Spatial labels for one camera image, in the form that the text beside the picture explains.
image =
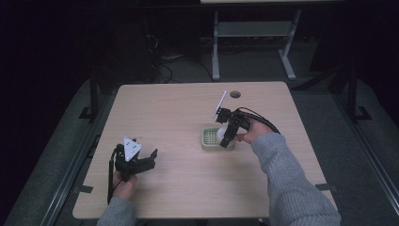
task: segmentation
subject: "black tape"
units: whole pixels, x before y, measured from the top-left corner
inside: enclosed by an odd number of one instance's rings
[[[81,186],[79,189],[80,192],[85,192],[88,194],[90,194],[92,190],[93,190],[92,186]]]
[[[317,189],[324,191],[324,190],[330,190],[330,187],[328,184],[320,184],[320,185],[315,185]]]

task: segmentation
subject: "wooden table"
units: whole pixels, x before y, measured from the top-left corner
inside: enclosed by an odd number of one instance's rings
[[[123,137],[143,145],[140,158],[158,149],[156,167],[138,174],[133,199],[138,218],[266,218],[267,179],[257,156],[244,142],[233,151],[205,152],[204,128],[212,119],[223,90],[222,107],[243,106],[272,121],[285,135],[312,184],[326,179],[287,86],[282,82],[201,83],[122,86],[106,122],[73,215],[98,218],[106,208],[108,161]],[[329,191],[325,194],[334,203]]]
[[[335,2],[344,0],[200,0],[202,4],[205,3],[303,3],[303,2]]]

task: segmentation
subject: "gray sleeve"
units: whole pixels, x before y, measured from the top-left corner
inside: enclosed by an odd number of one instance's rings
[[[285,138],[257,137],[252,150],[268,176],[271,225],[340,225],[341,217],[327,197],[305,177]]]
[[[124,199],[113,197],[97,222],[98,226],[134,226],[136,223],[135,206]]]

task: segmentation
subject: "hand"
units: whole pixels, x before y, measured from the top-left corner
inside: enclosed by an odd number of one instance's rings
[[[135,186],[137,182],[137,176],[131,175],[129,181],[123,182],[121,180],[121,175],[119,171],[114,172],[113,184],[114,187],[114,197],[118,197],[127,201],[130,201],[135,195]]]
[[[260,121],[250,119],[250,127],[248,132],[246,134],[236,135],[235,139],[239,142],[244,140],[246,143],[252,144],[253,140],[255,140],[256,137],[266,133],[273,133],[273,130],[271,130],[267,125],[261,123]]]

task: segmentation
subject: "person's arm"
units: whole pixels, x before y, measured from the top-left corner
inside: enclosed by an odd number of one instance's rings
[[[131,199],[135,194],[137,177],[131,175],[127,182],[120,179],[120,172],[115,171],[113,184],[116,188],[111,202],[97,222],[98,226],[134,226],[136,224],[136,208]]]
[[[285,138],[258,121],[238,140],[251,144],[268,176],[272,225],[340,225],[341,217],[327,197],[305,177]]]

